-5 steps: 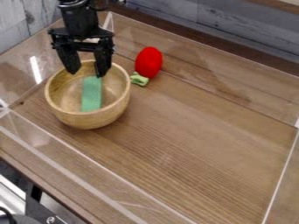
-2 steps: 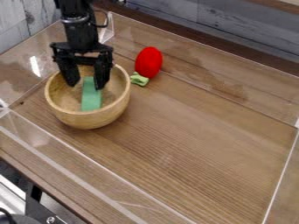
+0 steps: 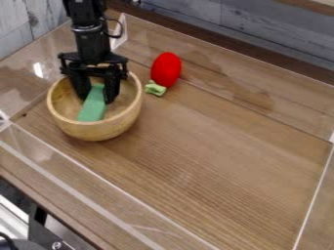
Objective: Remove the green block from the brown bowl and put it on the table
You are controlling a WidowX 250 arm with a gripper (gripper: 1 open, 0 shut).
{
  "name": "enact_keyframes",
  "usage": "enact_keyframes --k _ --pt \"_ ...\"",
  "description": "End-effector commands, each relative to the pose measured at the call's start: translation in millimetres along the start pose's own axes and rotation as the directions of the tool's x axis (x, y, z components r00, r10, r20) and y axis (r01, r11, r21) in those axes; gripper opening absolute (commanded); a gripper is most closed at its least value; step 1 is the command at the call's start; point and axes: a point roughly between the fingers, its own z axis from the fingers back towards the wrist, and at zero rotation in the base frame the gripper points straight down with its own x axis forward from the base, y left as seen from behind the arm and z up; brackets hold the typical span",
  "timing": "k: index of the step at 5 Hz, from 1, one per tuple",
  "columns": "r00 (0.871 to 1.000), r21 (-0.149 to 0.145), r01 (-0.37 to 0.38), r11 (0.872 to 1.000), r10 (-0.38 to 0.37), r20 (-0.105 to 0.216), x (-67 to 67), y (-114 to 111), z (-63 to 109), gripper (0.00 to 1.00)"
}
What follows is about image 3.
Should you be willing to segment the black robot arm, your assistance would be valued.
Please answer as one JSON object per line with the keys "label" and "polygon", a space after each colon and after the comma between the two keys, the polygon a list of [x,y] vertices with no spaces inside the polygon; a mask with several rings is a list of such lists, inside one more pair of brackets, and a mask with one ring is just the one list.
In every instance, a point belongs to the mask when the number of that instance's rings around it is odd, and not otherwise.
{"label": "black robot arm", "polygon": [[62,0],[62,5],[72,20],[77,49],[57,55],[60,71],[81,100],[92,88],[89,78],[101,78],[103,100],[111,104],[120,94],[120,82],[128,78],[128,59],[112,52],[109,39],[119,39],[124,29],[117,35],[108,33],[104,0]]}

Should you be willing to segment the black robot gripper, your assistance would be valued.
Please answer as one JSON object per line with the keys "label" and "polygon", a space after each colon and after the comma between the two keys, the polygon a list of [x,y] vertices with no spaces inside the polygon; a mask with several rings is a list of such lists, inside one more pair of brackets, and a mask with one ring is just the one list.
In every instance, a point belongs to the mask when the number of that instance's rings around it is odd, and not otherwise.
{"label": "black robot gripper", "polygon": [[57,55],[60,71],[69,77],[74,92],[81,100],[91,90],[89,76],[104,78],[104,102],[111,104],[120,93],[121,79],[128,78],[128,59],[111,50],[111,38],[121,33],[108,33],[107,20],[72,21],[76,51]]}

